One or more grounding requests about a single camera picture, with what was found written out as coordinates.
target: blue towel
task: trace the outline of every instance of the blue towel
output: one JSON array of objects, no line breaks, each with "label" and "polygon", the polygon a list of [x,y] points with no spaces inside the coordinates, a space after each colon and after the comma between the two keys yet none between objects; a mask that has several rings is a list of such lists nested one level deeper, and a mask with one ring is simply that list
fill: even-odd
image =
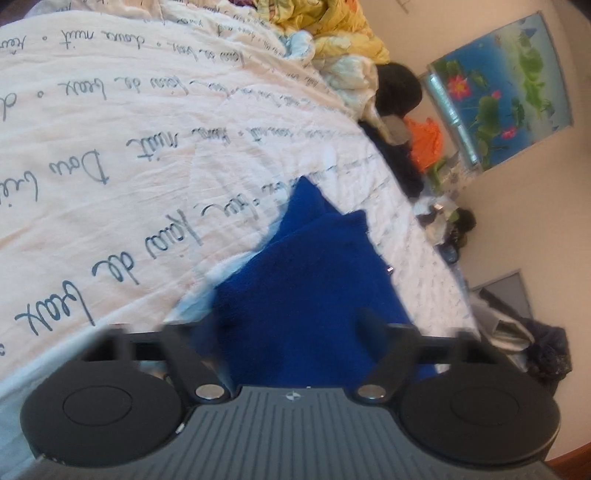
[{"label": "blue towel", "polygon": [[217,341],[236,385],[361,383],[375,356],[356,334],[357,309],[409,323],[367,229],[365,212],[341,215],[300,179],[272,240],[216,288]]}]

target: yellow blanket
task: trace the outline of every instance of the yellow blanket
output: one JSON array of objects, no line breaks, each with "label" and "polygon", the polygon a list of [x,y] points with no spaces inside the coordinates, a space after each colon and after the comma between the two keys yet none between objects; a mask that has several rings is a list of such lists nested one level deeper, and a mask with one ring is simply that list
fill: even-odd
[{"label": "yellow blanket", "polygon": [[372,32],[357,0],[258,0],[256,9],[286,34],[310,32],[315,59],[353,54],[376,64],[389,62],[386,46]]}]

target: white wall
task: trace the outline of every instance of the white wall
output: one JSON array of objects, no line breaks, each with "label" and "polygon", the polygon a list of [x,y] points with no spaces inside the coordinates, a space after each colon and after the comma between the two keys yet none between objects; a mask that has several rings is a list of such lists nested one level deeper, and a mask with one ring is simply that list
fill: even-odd
[{"label": "white wall", "polygon": [[[579,88],[585,74],[575,68],[557,9],[551,0],[411,0],[406,15],[394,0],[362,2],[391,58],[417,73],[479,36],[542,10],[563,67],[574,127],[486,172],[462,195],[460,203],[474,210],[478,225],[461,264],[473,285],[522,269],[536,318],[567,328],[574,371],[556,395],[562,427],[549,458],[591,442],[591,130]],[[564,5],[558,10],[562,17],[578,14]],[[581,22],[577,27],[584,30]],[[418,116],[430,112],[421,105]]]}]

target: bed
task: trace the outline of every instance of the bed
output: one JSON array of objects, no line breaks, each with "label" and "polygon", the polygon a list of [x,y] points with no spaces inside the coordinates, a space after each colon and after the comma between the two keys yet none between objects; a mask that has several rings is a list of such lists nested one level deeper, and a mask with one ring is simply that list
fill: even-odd
[{"label": "bed", "polygon": [[424,334],[473,327],[313,55],[226,0],[44,0],[0,28],[0,478],[32,458],[26,395],[107,325],[198,318],[302,175],[367,211]]}]

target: metal screw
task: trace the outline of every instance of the metal screw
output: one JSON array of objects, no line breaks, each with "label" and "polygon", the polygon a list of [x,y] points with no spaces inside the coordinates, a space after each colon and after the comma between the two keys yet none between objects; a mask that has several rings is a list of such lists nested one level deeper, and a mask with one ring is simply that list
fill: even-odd
[{"label": "metal screw", "polygon": [[195,395],[204,400],[217,400],[222,398],[224,393],[226,393],[226,390],[223,387],[211,383],[201,385],[195,390]]},{"label": "metal screw", "polygon": [[386,391],[379,385],[362,385],[357,389],[357,395],[367,400],[380,400],[386,396]]}]

